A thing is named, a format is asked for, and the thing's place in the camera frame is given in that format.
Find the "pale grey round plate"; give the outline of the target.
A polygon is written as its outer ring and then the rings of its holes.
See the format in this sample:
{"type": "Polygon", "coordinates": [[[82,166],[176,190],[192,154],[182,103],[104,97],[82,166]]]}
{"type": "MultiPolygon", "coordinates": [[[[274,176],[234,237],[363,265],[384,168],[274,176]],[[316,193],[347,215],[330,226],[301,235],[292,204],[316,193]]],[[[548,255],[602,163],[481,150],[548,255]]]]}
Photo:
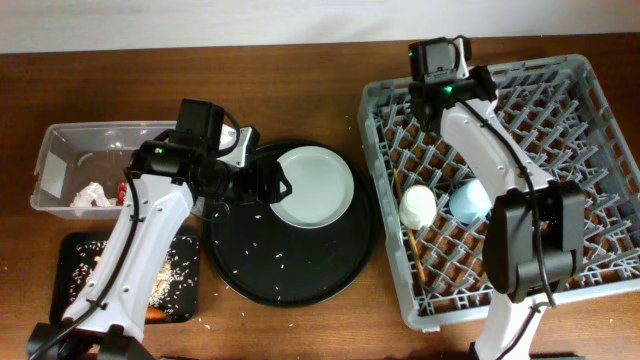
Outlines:
{"type": "Polygon", "coordinates": [[[301,146],[285,152],[278,162],[292,193],[271,210],[285,223],[302,229],[327,226],[350,207],[355,181],[346,161],[319,146],[301,146]]]}

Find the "light blue cup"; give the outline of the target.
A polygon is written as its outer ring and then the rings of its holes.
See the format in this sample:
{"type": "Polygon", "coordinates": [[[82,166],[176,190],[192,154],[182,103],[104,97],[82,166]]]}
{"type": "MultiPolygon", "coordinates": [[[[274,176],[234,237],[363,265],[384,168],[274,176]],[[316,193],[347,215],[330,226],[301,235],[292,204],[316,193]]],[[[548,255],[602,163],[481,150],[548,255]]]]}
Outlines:
{"type": "Polygon", "coordinates": [[[492,202],[478,179],[465,183],[449,199],[449,210],[461,223],[470,224],[477,218],[485,217],[492,208],[492,202]]]}

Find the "cream white cup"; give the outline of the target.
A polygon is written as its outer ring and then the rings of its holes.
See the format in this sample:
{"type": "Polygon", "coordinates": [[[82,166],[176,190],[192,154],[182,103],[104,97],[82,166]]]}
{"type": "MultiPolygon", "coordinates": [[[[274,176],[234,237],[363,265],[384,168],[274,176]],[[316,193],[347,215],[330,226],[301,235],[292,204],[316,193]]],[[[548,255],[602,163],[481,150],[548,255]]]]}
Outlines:
{"type": "Polygon", "coordinates": [[[424,185],[413,185],[402,195],[399,218],[411,230],[420,230],[433,224],[437,216],[434,193],[424,185]]]}

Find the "orange carrot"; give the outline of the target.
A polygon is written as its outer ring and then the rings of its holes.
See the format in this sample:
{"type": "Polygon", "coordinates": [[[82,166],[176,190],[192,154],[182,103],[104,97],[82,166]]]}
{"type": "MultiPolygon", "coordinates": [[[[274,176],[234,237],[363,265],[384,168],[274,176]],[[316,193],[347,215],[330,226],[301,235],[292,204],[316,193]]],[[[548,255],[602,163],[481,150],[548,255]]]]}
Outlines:
{"type": "Polygon", "coordinates": [[[146,310],[145,321],[147,323],[163,322],[166,318],[166,313],[160,309],[148,307],[146,310]]]}

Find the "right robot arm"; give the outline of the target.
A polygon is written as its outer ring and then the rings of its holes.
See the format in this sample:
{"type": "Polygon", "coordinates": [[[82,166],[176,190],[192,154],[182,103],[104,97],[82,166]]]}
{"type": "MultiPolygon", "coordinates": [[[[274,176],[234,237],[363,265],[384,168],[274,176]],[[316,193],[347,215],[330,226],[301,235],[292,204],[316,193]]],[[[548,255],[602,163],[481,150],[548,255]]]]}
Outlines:
{"type": "Polygon", "coordinates": [[[472,359],[527,359],[544,312],[583,261],[585,195],[540,168],[497,119],[498,88],[468,67],[471,41],[434,38],[408,47],[412,116],[455,149],[492,208],[482,262],[493,288],[472,359]]]}

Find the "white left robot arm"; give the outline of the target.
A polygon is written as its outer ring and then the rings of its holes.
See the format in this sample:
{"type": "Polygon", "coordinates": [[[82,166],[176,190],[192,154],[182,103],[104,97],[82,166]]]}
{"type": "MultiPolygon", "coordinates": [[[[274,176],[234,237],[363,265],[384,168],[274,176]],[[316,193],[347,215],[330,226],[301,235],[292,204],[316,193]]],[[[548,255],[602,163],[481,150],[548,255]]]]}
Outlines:
{"type": "Polygon", "coordinates": [[[233,127],[233,116],[211,102],[182,101],[175,128],[144,142],[124,170],[126,196],[101,259],[60,325],[39,323],[27,343],[31,359],[149,359],[142,340],[146,312],[169,247],[198,201],[212,220],[230,206],[278,203],[293,192],[277,161],[255,160],[259,135],[233,127]]]}

